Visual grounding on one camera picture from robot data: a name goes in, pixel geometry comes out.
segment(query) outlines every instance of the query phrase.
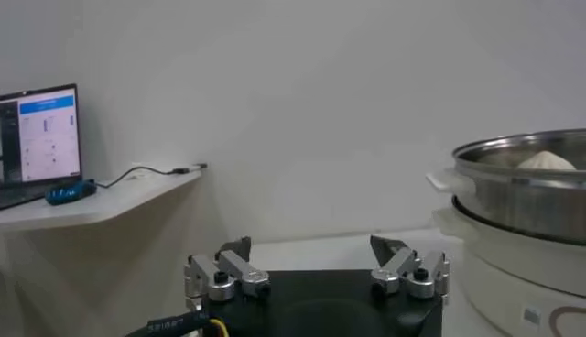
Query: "black platform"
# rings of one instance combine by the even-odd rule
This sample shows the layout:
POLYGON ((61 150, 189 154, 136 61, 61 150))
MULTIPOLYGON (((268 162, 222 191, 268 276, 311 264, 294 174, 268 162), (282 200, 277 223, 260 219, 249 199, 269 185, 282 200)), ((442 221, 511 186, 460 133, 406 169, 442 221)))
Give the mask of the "black platform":
MULTIPOLYGON (((441 336, 440 296, 414 299, 402 284, 397 294, 376 300, 370 273, 272 271, 272 292, 265 301, 239 293, 229 302, 202 304, 211 316, 225 321, 233 337, 441 336)), ((217 332, 208 329, 204 336, 217 332)))

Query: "white wall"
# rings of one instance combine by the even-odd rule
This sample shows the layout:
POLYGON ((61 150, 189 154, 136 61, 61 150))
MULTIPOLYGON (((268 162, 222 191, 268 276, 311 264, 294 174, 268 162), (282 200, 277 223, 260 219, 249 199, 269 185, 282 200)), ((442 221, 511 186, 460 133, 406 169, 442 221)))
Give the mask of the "white wall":
POLYGON ((425 226, 440 202, 423 176, 450 165, 452 148, 585 121, 579 0, 0 6, 0 88, 78 82, 90 176, 137 161, 212 165, 186 199, 11 238, 27 319, 59 336, 179 312, 180 259, 228 237, 425 226), (170 264, 167 283, 156 266, 139 270, 149 263, 170 264))

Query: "laptop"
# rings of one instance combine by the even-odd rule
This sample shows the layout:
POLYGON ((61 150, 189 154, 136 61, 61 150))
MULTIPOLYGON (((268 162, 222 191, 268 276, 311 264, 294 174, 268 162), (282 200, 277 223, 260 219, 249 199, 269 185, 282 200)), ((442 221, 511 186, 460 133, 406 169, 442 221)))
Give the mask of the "laptop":
POLYGON ((77 85, 0 96, 0 210, 82 179, 77 85))

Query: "steamed bun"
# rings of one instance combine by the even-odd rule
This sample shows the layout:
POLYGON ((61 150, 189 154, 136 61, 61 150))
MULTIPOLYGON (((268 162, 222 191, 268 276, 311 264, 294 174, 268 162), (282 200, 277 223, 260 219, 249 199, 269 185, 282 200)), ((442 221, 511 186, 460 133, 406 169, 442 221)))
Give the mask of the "steamed bun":
POLYGON ((525 160, 519 166, 518 169, 566 169, 576 170, 568 160, 556 156, 549 151, 541 151, 533 157, 525 160))

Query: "pot handle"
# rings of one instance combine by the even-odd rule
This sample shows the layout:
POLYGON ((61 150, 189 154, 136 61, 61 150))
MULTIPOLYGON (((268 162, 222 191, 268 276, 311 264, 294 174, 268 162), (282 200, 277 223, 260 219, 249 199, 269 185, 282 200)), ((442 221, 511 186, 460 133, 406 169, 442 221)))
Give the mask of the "pot handle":
POLYGON ((462 220, 452 208, 433 211, 431 216, 442 234, 455 236, 466 242, 478 240, 478 231, 471 224, 462 220))
POLYGON ((476 192, 474 180, 463 176, 453 168, 445 168, 441 171, 428 173, 426 178, 431 186, 439 193, 462 195, 474 194, 476 192))

